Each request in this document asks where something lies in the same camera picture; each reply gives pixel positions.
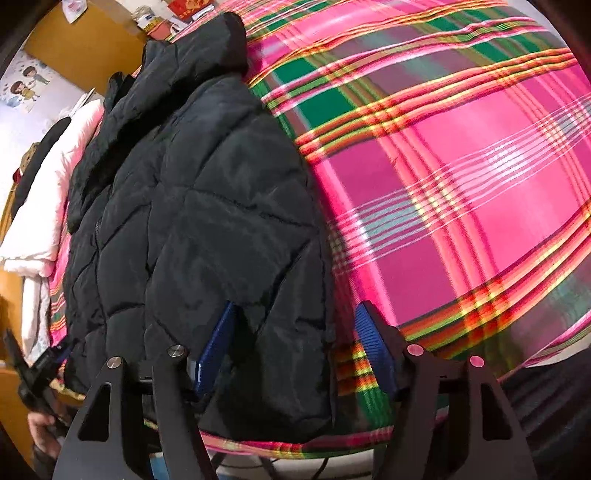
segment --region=blue object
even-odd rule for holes
[[[193,391],[199,398],[213,390],[217,373],[222,366],[223,358],[228,351],[234,334],[235,323],[236,307],[232,302],[228,302],[222,317],[217,322],[212,337],[203,350],[201,358],[194,365]]]
[[[365,355],[367,355],[369,364],[374,371],[379,389],[390,399],[394,399],[397,391],[394,358],[388,352],[373,318],[363,303],[357,305],[355,309],[355,330],[357,330]]]

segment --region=red packet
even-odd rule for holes
[[[211,0],[174,0],[168,8],[181,20],[186,20],[210,3]]]

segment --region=wooden cabinet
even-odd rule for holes
[[[148,37],[115,0],[89,0],[69,24],[56,5],[35,27],[24,50],[83,90],[105,94],[115,72],[133,73]]]

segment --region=metal screw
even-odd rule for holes
[[[112,358],[109,358],[107,360],[107,367],[109,368],[117,368],[121,365],[121,357],[120,356],[114,356]]]
[[[408,353],[413,356],[421,356],[425,351],[422,346],[412,343],[407,347]]]
[[[168,349],[168,355],[171,357],[182,356],[185,353],[185,349],[182,345],[173,345]]]
[[[484,360],[477,355],[470,357],[470,363],[476,368],[484,367]]]

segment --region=striped fabric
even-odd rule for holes
[[[568,48],[503,0],[222,8],[246,25],[246,81],[322,192],[339,411],[304,445],[205,434],[209,447],[314,458],[387,440],[392,411],[353,329],[361,300],[498,377],[591,330],[591,86]]]

